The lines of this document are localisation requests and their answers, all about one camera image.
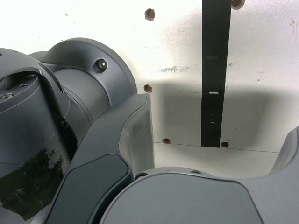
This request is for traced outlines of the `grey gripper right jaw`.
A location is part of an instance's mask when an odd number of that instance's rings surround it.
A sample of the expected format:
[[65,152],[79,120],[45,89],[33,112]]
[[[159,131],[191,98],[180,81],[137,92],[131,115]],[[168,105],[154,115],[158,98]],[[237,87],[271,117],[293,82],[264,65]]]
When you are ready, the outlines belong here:
[[288,133],[271,173],[227,179],[162,172],[127,186],[102,224],[296,224],[299,131]]

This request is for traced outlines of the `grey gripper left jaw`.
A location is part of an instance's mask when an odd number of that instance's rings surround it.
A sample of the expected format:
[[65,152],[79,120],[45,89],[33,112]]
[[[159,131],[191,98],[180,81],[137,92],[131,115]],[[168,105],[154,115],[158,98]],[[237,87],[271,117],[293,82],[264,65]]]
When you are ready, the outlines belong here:
[[48,224],[97,224],[134,176],[154,168],[149,94],[104,112],[82,139],[46,217]]

